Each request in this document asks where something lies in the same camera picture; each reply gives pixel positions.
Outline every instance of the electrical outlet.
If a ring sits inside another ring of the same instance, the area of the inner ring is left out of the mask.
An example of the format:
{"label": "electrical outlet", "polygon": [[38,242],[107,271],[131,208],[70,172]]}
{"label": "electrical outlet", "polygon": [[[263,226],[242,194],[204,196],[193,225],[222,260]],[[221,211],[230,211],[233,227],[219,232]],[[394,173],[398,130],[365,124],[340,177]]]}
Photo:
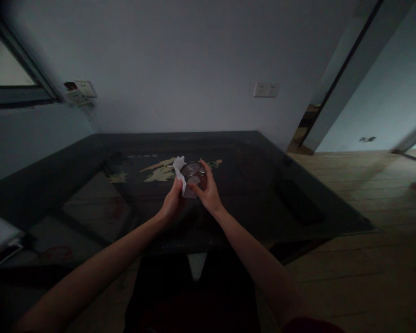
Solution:
{"label": "electrical outlet", "polygon": [[254,97],[265,97],[268,85],[263,82],[257,82],[254,87]]}
{"label": "electrical outlet", "polygon": [[279,91],[279,83],[269,83],[267,92],[265,93],[266,97],[276,97]]}
{"label": "electrical outlet", "polygon": [[83,96],[91,98],[97,97],[96,91],[90,81],[75,81],[75,84]]}
{"label": "electrical outlet", "polygon": [[68,97],[76,106],[84,106],[90,103],[89,99],[83,96],[78,89],[67,92],[66,97]]}

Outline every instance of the hand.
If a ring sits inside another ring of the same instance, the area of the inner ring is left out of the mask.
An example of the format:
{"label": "hand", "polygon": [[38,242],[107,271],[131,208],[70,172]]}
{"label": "hand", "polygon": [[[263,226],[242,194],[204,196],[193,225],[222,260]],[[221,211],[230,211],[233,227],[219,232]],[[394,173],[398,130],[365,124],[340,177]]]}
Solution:
{"label": "hand", "polygon": [[219,192],[217,191],[217,186],[214,182],[211,168],[205,163],[205,161],[200,160],[200,162],[203,164],[207,173],[206,189],[203,191],[196,184],[188,184],[188,186],[202,200],[202,204],[206,209],[208,209],[211,215],[214,215],[214,213],[221,211],[224,207],[220,201]]}
{"label": "hand", "polygon": [[173,222],[182,212],[186,199],[182,198],[182,181],[174,178],[171,191],[166,195],[162,208],[157,213],[157,217]]}

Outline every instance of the tissue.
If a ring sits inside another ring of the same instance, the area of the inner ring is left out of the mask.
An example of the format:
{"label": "tissue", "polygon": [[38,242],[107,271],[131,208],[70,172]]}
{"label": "tissue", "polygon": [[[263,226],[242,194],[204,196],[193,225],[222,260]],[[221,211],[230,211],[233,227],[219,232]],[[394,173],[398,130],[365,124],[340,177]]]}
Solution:
{"label": "tissue", "polygon": [[195,199],[197,195],[189,187],[186,186],[185,177],[180,173],[180,170],[186,164],[187,163],[185,163],[185,156],[182,156],[182,157],[178,156],[172,163],[172,166],[174,167],[174,171],[176,172],[177,179],[180,179],[182,181],[182,197]]}

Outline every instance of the doorway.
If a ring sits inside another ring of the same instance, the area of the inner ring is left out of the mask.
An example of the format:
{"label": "doorway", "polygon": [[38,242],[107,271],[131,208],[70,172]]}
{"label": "doorway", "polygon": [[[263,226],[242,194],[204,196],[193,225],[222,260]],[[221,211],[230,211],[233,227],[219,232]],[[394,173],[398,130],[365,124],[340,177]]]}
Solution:
{"label": "doorway", "polygon": [[[296,146],[301,148],[381,3],[382,1],[378,0],[360,0],[299,123],[289,145],[290,151],[295,149]],[[304,147],[305,149],[310,154],[313,153],[308,148]]]}

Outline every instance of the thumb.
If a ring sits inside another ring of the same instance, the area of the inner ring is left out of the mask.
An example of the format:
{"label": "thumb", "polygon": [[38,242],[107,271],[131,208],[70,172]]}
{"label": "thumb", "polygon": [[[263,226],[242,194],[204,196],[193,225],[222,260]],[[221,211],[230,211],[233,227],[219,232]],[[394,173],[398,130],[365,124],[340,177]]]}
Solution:
{"label": "thumb", "polygon": [[182,181],[180,179],[177,179],[177,177],[174,179],[174,183],[172,184],[171,192],[177,194],[182,189]]}
{"label": "thumb", "polygon": [[204,192],[196,184],[188,183],[187,186],[198,196],[203,197]]}

